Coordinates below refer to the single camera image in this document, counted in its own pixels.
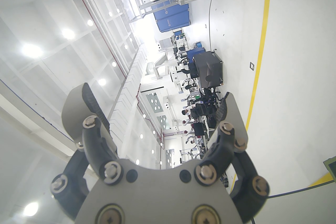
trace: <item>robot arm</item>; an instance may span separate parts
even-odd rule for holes
[[[78,90],[80,99],[85,99],[84,87]],[[71,102],[82,111],[85,105],[91,115],[62,114],[63,122],[72,118],[74,127],[82,126],[82,137],[81,141],[77,137],[78,150],[64,172],[52,181],[51,191],[75,224],[241,224],[263,206],[269,186],[258,176],[246,152],[234,152],[235,123],[219,124],[202,160],[193,159],[174,169],[152,170],[118,158],[102,116],[95,106],[89,109],[95,102],[94,98],[89,103]],[[230,163],[237,168],[240,182],[232,196],[218,180]],[[88,164],[99,177],[90,192],[83,179]],[[183,206],[172,202],[177,196]]]

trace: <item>screw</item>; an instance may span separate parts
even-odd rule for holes
[[[106,210],[99,221],[99,224],[119,224],[121,223],[121,215],[115,209]]]
[[[113,179],[117,175],[117,168],[115,165],[109,165],[105,169],[105,177]]]
[[[96,118],[97,118],[97,116],[95,116],[95,115],[90,115],[90,116],[86,117],[83,121],[83,127],[84,128],[94,127]]]
[[[64,182],[65,181],[59,177],[51,184],[51,187],[53,190],[59,190],[64,185]]]
[[[121,224],[125,217],[118,205],[108,205],[98,213],[97,224]]]
[[[255,192],[257,192],[259,195],[266,196],[268,194],[267,192],[268,183],[263,177],[261,176],[254,177],[254,179],[252,180],[252,185]]]
[[[207,205],[198,207],[192,218],[194,224],[219,224],[221,222],[217,212]]]
[[[67,186],[67,177],[62,174],[51,185],[50,189],[53,194],[62,192]]]
[[[234,141],[234,146],[237,147],[240,150],[245,150],[246,149],[246,143],[245,140],[242,138],[237,138]]]
[[[206,179],[210,179],[213,175],[213,172],[209,166],[203,165],[201,167],[201,175]]]
[[[219,127],[221,131],[227,135],[231,135],[231,131],[234,129],[232,124],[224,121],[219,124]]]

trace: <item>gray metal plate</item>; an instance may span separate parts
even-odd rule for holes
[[[203,204],[217,211],[222,224],[242,224],[220,180],[208,187],[195,180],[193,171],[200,160],[193,159],[169,170],[142,168],[126,159],[118,162],[124,168],[121,182],[107,186],[98,180],[81,207],[75,224],[95,223],[100,209],[108,204],[117,204],[122,208],[125,224],[191,223],[193,211]],[[127,182],[125,178],[130,169],[138,172],[134,183]],[[187,184],[180,180],[183,169],[192,175]]]

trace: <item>white floor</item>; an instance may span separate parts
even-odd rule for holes
[[[184,31],[210,50],[210,28],[211,48],[224,61],[222,91],[235,95],[246,121],[264,0],[199,0],[190,7]],[[335,23],[336,0],[270,0],[247,152],[271,194],[308,186],[336,155]]]

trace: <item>person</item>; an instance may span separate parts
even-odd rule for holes
[[[190,110],[193,109],[193,108],[195,108],[194,104],[192,104],[190,106],[187,106],[185,110],[182,110],[182,114],[187,115],[187,113],[190,113]]]

